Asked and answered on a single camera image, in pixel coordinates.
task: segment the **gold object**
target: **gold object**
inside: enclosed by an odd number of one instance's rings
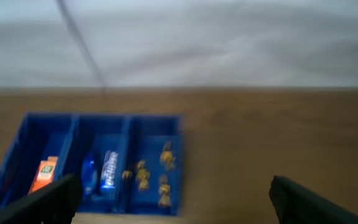
[[[175,159],[176,158],[173,156],[173,152],[171,148],[171,141],[167,141],[162,149],[162,153],[160,156],[160,163],[165,164],[166,170],[174,169],[175,164],[173,163],[173,161]]]
[[[139,182],[139,190],[148,190],[149,189],[149,177],[150,172],[147,171],[147,169],[144,167],[145,161],[141,160],[137,163],[137,175],[136,175],[136,181]]]
[[[132,171],[125,170],[124,172],[122,172],[122,178],[124,180],[129,179],[130,177],[132,177]]]
[[[171,206],[171,186],[168,185],[168,178],[166,175],[160,176],[160,188],[158,193],[161,195],[160,201],[158,201],[158,205],[161,207]]]

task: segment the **orange eraser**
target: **orange eraser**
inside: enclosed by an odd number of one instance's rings
[[[53,172],[56,168],[57,159],[58,157],[56,156],[50,156],[48,157],[47,161],[41,161],[40,166],[38,167],[37,175],[34,178],[29,193],[35,192],[41,187],[52,183]]]

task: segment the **white backdrop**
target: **white backdrop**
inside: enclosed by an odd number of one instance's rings
[[[0,86],[358,86],[356,0],[0,0]]]

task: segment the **blue tray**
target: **blue tray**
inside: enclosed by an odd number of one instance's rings
[[[176,215],[180,204],[182,138],[179,116],[110,114],[28,114],[0,167],[0,207],[26,196],[40,161],[58,156],[54,180],[81,176],[83,161],[92,155],[100,176],[106,152],[116,152],[115,188],[84,195],[79,212]],[[165,170],[160,155],[172,143],[175,168]],[[136,164],[145,160],[148,190],[139,191]],[[130,179],[122,173],[131,170]],[[170,207],[158,205],[159,178],[167,175]]]

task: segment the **wooden table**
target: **wooden table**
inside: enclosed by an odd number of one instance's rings
[[[185,117],[181,216],[77,214],[75,223],[278,223],[273,175],[358,214],[358,90],[0,93],[0,164],[26,111]]]

